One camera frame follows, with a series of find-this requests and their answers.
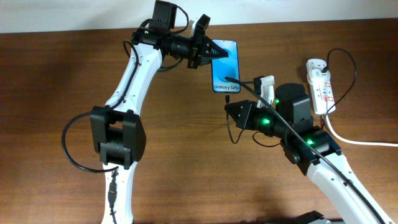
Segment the blue Galaxy smartphone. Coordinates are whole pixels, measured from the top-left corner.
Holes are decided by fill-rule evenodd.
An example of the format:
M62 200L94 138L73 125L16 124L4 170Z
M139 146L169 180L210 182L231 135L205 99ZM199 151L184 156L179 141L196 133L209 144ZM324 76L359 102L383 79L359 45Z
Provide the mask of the blue Galaxy smartphone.
M213 91L215 93L239 93L240 85L225 79L229 77L240 80L237 42L220 39L213 39L213 42L228 53L228 57L213 60L211 63Z

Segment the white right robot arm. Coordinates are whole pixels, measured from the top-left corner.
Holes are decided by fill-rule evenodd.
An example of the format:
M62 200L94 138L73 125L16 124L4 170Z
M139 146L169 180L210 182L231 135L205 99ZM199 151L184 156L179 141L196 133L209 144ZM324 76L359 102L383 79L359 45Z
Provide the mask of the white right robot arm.
M286 157L326 195L345 223L393 223L356 177L336 141L314 126L303 85L278 87L275 106L246 84L243 88L263 103L246 118L251 127L280 138Z

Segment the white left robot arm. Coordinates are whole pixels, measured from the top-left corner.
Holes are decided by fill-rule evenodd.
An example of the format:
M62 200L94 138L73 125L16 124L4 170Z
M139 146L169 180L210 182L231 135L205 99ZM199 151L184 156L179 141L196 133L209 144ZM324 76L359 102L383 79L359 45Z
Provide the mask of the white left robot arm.
M134 221L133 179L146 148L141 110L164 57L186 59L189 68L198 68L228 56L225 49L206 36L209 23L210 18L202 15L193 23L191 34L184 36L171 30L171 19L153 18L124 43L129 47L129 61L122 79L105 106L95 106L89 113L94 148L105 174L103 223Z

